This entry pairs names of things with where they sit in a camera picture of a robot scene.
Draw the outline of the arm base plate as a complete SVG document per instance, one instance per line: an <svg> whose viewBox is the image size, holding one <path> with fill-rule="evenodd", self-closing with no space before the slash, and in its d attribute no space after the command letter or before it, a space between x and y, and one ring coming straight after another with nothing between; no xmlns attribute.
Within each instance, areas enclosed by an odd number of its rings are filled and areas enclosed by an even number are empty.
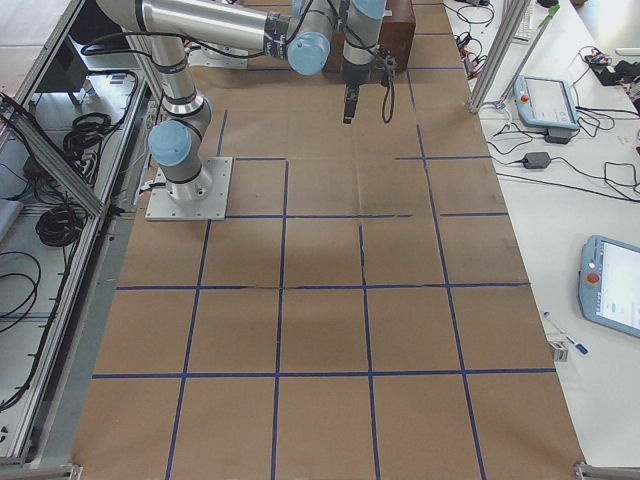
<svg viewBox="0 0 640 480"><path fill-rule="evenodd" d="M224 220L232 168L232 157L204 158L199 176L185 184L168 181L158 170L145 218L149 221Z"/></svg>

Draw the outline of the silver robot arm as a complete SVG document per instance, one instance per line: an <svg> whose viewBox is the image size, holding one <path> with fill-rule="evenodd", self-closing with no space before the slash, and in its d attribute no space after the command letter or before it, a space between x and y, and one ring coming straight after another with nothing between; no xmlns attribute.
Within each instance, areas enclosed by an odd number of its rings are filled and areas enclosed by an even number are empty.
<svg viewBox="0 0 640 480"><path fill-rule="evenodd" d="M395 107L393 56L380 44L383 1L295 1L291 12L264 12L241 1L101 1L100 10L122 29L134 53L147 58L167 118L148 137L164 177L166 198L180 206L225 197L228 182L198 150L212 106L196 87L191 68L243 68L254 58L286 62L303 76L318 74L333 37L344 36L341 76L343 121L356 115L359 91L374 70L385 87L382 119Z"/></svg>

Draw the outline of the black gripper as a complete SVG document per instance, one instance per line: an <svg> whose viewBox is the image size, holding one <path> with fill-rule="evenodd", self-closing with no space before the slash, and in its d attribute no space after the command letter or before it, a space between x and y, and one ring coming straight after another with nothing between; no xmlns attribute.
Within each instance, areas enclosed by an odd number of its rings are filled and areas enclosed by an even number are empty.
<svg viewBox="0 0 640 480"><path fill-rule="evenodd" d="M357 47L345 44L342 54L341 75L346 84L343 123L351 124L356 115L358 86L368 83L374 70L380 71L376 76L380 84L389 86L395 75L395 57L383 45Z"/></svg>

